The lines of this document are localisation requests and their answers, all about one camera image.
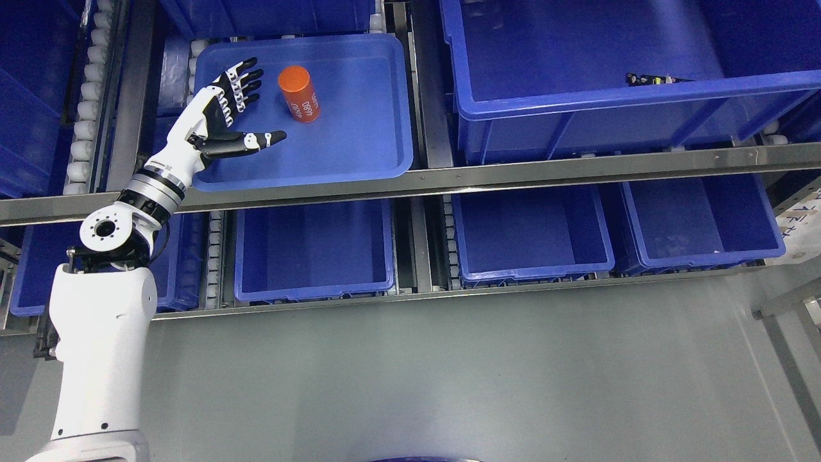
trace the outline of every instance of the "metal frame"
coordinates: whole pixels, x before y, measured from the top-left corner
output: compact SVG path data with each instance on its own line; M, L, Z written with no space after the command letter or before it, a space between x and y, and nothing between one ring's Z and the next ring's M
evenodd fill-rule
M522 164L409 170L396 178L186 195L180 212L460 194L501 189L821 169L821 143L732 147ZM80 221L117 192L0 201L0 226Z
M147 133L144 125L150 120L152 76L150 66L156 54L154 36L156 0L140 0L149 8L124 15L129 38L125 43L123 87L119 92L118 126L114 136L119 164L129 164L140 153L140 140ZM611 277L596 275L585 280L543 284L512 284L482 289L455 289L449 287L447 274L448 250L445 248L444 226L447 218L439 199L422 196L518 189L555 187L576 184L641 181L660 178L684 178L729 173L761 173L797 169L821 169L821 143L785 146L734 146L722 149L659 152L629 156L606 156L585 159L550 160L523 164L495 164L476 167L453 167L452 146L448 130L448 108L445 101L445 74L440 44L441 26L438 24L436 0L414 0L414 10L408 14L408 3L388 2L385 12L391 16L394 33L406 50L410 97L415 108L416 158L414 169L396 178L374 181L342 182L322 185L304 185L254 189L235 192L206 193L190 191L181 212L237 210L264 206L290 206L330 201L355 201L410 197L408 239L403 246L410 252L410 269L414 287L398 287L398 294L377 298L344 298L321 302L278 303L249 305L239 303L232 292L231 243L232 220L223 223L221 256L221 300L217 309L204 307L188 312L160 313L156 319L181 317L222 316L245 312L266 312L330 305L397 302L442 297L464 297L484 294L512 293L535 290L557 290L598 287L615 284L690 279L707 276L737 274L756 270L760 266L734 270L681 272L665 275ZM145 46L145 41L152 46ZM107 205L117 192L100 192L81 196L37 197L0 201L0 226L43 224L81 220L89 213Z
M762 303L753 310L753 315L762 320L764 329L775 348L778 361L789 381L796 402L800 408L816 448L821 452L821 413L817 403L821 402L821 383L817 377L818 364L809 364L796 354L796 337L785 335L785 325L799 323L806 334L815 358L821 363L821 333L807 309L807 303L821 295L821 278L811 280L795 289ZM795 317L786 317L794 312Z

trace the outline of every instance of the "orange cylinder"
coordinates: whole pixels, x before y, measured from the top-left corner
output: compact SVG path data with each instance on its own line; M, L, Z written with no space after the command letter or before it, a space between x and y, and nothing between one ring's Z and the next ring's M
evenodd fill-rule
M302 66L286 67L280 72L278 81L294 119L308 123L319 117L319 101L307 69Z

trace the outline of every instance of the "blue plastic bin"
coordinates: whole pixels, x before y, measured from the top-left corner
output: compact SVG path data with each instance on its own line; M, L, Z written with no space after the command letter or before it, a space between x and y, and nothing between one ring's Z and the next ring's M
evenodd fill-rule
M452 203L465 285L576 279L613 268L595 187L479 192Z
M374 0L161 0L187 39L367 30Z
M728 268L785 252L758 175L601 188L616 270L624 275Z
M0 4L0 194L48 190L79 22L59 0Z
M441 0L468 164L744 140L821 88L815 0ZM628 72L695 80L629 87Z
M186 108L190 41L169 30L163 47L157 116L178 116Z
M393 287L389 201L240 210L236 223L238 300L300 301Z
M20 265L11 291L11 314L43 314L51 295L54 271L68 262L66 249L80 245L78 225L59 223L26 227ZM158 236L158 247L162 245L164 233L161 231ZM197 307L203 253L203 214L174 215L168 244L150 267L157 284L158 309Z
M821 141L821 92L784 116L779 133L794 143Z

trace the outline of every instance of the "cable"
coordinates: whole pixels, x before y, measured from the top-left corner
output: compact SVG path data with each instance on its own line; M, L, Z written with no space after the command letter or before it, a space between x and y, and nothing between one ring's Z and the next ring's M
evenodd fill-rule
M151 260L149 260L149 265L154 263L154 261L159 258L160 254L163 253L163 251L165 250L165 247L168 245L168 240L171 238L171 223L170 222L165 222L165 224L163 225L163 228L165 229L165 239L163 240L163 245L159 248L157 253L154 254L154 256L151 257Z

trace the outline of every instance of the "white robotic arm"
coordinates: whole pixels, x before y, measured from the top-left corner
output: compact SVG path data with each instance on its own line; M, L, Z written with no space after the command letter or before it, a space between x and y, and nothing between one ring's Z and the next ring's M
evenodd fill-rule
M68 249L57 268L48 317L59 335L50 358L64 363L51 441L29 462L147 462L140 432L145 336L157 308L147 268L154 237L185 198L194 175L213 159L253 154L285 132L229 132L259 99L262 70L250 58L197 92L177 119L166 147L134 174L110 206L80 226L83 247ZM100 272L114 268L113 272Z

